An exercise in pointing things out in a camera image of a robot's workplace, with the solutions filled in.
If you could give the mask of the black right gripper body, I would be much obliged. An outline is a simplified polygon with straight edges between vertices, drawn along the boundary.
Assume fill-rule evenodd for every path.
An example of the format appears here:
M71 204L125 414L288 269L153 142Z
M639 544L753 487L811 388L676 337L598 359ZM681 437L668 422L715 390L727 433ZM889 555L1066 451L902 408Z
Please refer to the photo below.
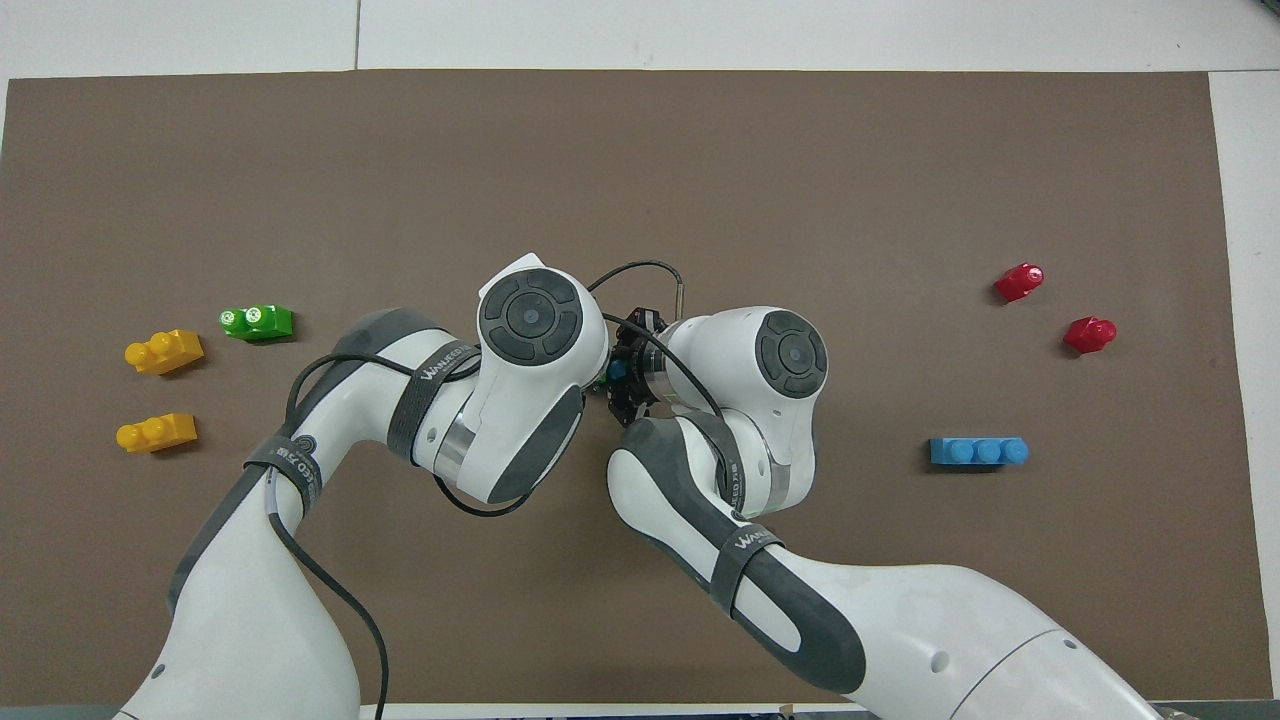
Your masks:
M659 402L652 392L646 373L654 363L666 368L663 354L644 334L622 324L611 350L611 414L622 425L631 425L640 413Z

